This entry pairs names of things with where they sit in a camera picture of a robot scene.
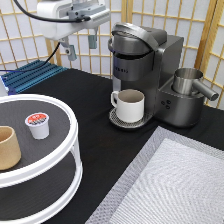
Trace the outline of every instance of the table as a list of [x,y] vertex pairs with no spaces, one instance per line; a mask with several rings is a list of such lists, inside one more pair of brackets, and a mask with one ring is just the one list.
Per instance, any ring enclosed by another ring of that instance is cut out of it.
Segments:
[[79,123],[83,178],[71,202],[47,224],[85,223],[158,126],[224,150],[224,111],[204,106],[193,128],[178,129],[152,119],[137,131],[125,132],[109,122],[111,92],[111,80],[74,69],[23,92],[64,101]]

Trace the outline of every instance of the shoji screen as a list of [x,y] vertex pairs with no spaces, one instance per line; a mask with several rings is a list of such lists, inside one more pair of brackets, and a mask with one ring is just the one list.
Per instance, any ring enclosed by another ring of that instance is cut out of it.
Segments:
[[164,29],[170,35],[184,37],[180,67],[194,67],[202,33],[203,36],[208,34],[207,26],[211,23],[215,2],[214,0],[129,0],[128,8],[131,12],[128,21],[136,25]]
[[219,0],[208,37],[201,70],[204,83],[220,94],[218,100],[207,104],[224,110],[224,0]]
[[[37,0],[19,2],[36,13]],[[33,60],[46,59],[49,52],[38,21],[22,14],[12,0],[0,0],[0,15],[0,69],[16,69]]]
[[111,54],[107,47],[110,38],[111,28],[114,23],[122,20],[122,0],[105,0],[107,8],[111,9],[111,21],[100,26],[98,32],[98,48],[89,50],[88,46],[88,30],[82,30],[69,37],[70,43],[75,45],[78,59],[69,62],[64,53],[64,49],[60,48],[62,65],[69,68],[77,68],[93,74],[111,76]]

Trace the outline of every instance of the white mat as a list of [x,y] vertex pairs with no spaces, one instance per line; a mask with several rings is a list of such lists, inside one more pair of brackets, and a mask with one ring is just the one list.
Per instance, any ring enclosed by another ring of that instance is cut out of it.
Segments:
[[86,224],[109,223],[112,215],[165,138],[224,160],[224,153],[222,151],[158,127],[133,162],[115,183],[114,187],[106,195],[96,211],[87,220]]
[[111,224],[223,223],[224,161],[165,139]]

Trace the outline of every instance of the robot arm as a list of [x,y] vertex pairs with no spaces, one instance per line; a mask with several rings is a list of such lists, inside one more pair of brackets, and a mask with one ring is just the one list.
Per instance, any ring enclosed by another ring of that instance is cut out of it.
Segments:
[[97,48],[98,27],[110,21],[110,10],[106,9],[104,0],[42,0],[37,5],[38,16],[55,19],[74,19],[78,23],[40,22],[43,35],[50,40],[59,41],[65,48],[70,61],[76,57],[68,36],[83,29],[90,29],[89,48]]

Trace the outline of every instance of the coffee machine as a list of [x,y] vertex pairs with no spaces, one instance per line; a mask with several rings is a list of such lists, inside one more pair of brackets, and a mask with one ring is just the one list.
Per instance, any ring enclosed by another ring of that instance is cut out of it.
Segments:
[[108,48],[113,53],[113,90],[135,89],[144,93],[145,116],[139,123],[127,124],[116,118],[113,109],[111,122],[133,129],[155,117],[177,127],[195,125],[200,119],[204,95],[184,95],[173,89],[184,38],[129,23],[116,23],[112,35]]

